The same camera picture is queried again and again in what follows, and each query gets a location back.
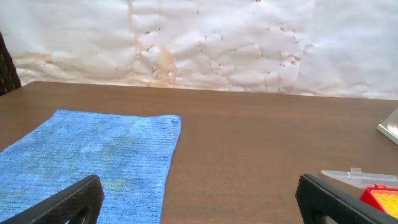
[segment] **blue cloth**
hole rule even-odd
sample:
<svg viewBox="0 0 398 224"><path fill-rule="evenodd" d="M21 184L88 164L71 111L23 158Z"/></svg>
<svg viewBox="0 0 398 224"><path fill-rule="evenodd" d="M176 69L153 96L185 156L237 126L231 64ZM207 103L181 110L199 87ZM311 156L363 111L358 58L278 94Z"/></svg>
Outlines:
<svg viewBox="0 0 398 224"><path fill-rule="evenodd" d="M0 221L96 174L98 223L160 223L181 117L58 110L0 153Z"/></svg>

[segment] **table top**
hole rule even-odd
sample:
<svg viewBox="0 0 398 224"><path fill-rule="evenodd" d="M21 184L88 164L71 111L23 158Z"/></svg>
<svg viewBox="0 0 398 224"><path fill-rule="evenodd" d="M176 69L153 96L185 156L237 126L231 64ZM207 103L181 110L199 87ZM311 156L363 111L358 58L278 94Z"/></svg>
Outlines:
<svg viewBox="0 0 398 224"><path fill-rule="evenodd" d="M376 130L396 101L33 82L0 97L0 151L57 109L182 116L162 223L302 223L300 175L361 191L321 170L398 174Z"/></svg>

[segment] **silver metal object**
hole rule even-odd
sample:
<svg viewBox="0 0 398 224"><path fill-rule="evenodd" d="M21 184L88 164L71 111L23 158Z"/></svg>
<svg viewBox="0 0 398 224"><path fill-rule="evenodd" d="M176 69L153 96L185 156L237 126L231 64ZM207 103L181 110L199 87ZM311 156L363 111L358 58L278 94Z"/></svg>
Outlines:
<svg viewBox="0 0 398 224"><path fill-rule="evenodd" d="M377 130L398 144L398 108L377 126Z"/></svg>

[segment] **red and yellow toy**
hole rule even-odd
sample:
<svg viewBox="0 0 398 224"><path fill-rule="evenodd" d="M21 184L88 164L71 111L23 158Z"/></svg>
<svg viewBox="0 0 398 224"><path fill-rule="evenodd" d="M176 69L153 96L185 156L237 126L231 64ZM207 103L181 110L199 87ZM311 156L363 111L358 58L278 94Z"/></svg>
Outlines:
<svg viewBox="0 0 398 224"><path fill-rule="evenodd" d="M360 199L380 211L398 218L398 189L375 184L374 187L367 187Z"/></svg>

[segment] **white backdrop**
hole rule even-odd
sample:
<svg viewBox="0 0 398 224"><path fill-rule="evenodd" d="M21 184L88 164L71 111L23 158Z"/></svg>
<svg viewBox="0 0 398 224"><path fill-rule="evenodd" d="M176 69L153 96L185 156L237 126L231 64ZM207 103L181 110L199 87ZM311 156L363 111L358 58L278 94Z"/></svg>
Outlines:
<svg viewBox="0 0 398 224"><path fill-rule="evenodd" d="M23 83L398 99L397 11L394 0L2 0L0 30Z"/></svg>

